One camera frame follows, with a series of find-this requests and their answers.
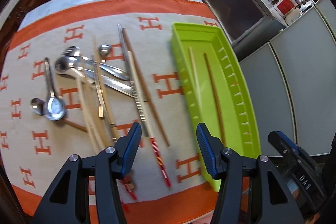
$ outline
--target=green plastic tray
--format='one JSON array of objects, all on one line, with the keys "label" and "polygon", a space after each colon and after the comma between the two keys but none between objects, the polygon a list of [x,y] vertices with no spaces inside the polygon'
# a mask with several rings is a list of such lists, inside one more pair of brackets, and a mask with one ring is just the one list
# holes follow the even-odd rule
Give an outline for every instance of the green plastic tray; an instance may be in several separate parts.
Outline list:
[{"label": "green plastic tray", "polygon": [[[204,122],[211,135],[221,139],[214,95],[203,55],[206,52],[218,92],[226,146],[242,156],[257,158],[261,152],[251,98],[236,55],[224,33],[215,26],[191,23],[173,23],[172,28],[171,46],[195,135],[198,123]],[[199,89],[193,77],[189,47],[194,55]],[[215,191],[219,191],[221,181],[211,178],[203,159],[201,165],[204,178]]]}]

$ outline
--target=orange stripe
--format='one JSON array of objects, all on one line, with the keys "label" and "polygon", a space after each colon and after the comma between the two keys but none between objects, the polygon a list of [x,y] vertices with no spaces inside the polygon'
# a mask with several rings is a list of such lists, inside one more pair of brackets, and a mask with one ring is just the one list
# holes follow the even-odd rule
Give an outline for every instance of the orange stripe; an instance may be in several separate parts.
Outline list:
[{"label": "orange stripe", "polygon": [[127,13],[174,13],[215,19],[204,3],[191,0],[102,0],[59,11],[26,26],[14,35],[9,51],[39,34],[73,22]]},{"label": "orange stripe", "polygon": [[[42,197],[13,185],[23,210],[33,215]],[[202,216],[215,207],[217,193],[205,182],[182,192],[157,200],[128,203],[125,216],[128,224],[181,224]],[[98,224],[97,212],[90,205],[92,224]]]}]

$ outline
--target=blue gripper pad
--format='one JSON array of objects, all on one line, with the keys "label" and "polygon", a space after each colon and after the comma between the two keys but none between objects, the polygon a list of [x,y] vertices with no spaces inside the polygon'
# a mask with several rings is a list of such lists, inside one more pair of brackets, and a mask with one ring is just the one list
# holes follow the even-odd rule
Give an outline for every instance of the blue gripper pad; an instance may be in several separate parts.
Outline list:
[{"label": "blue gripper pad", "polygon": [[196,139],[202,153],[207,172],[213,179],[220,179],[224,171],[221,160],[221,150],[224,146],[219,138],[211,136],[205,123],[201,122],[196,128]]},{"label": "blue gripper pad", "polygon": [[131,171],[141,140],[141,126],[134,122],[128,134],[115,143],[117,159],[112,162],[112,172],[116,179],[124,179]]}]

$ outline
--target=screw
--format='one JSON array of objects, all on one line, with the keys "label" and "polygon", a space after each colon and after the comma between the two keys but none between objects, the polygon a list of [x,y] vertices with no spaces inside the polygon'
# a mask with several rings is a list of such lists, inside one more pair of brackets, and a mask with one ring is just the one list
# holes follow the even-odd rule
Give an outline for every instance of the screw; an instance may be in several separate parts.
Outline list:
[{"label": "screw", "polygon": [[232,154],[232,149],[226,147],[223,149],[223,153],[226,154],[226,155],[231,155]]},{"label": "screw", "polygon": [[267,162],[267,161],[268,161],[268,157],[265,156],[265,155],[261,155],[261,156],[260,156],[260,160],[261,160],[262,162]]},{"label": "screw", "polygon": [[114,151],[115,151],[115,148],[112,147],[112,146],[110,146],[110,147],[108,147],[108,148],[105,149],[105,152],[107,154],[112,154],[112,153],[114,153]]},{"label": "screw", "polygon": [[76,160],[78,160],[78,155],[77,155],[77,154],[73,154],[73,155],[71,155],[71,156],[69,157],[69,160],[71,160],[71,161],[76,161]]}]

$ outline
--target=spoon handle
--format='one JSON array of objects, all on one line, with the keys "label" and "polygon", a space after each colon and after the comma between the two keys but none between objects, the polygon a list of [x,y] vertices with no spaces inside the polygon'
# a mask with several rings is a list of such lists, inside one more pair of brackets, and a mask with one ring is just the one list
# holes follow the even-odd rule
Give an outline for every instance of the spoon handle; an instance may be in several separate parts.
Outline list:
[{"label": "spoon handle", "polygon": [[57,97],[52,77],[52,71],[50,67],[50,60],[48,57],[44,59],[44,65],[45,65],[45,81],[47,84],[47,90],[50,93],[51,97]]}]

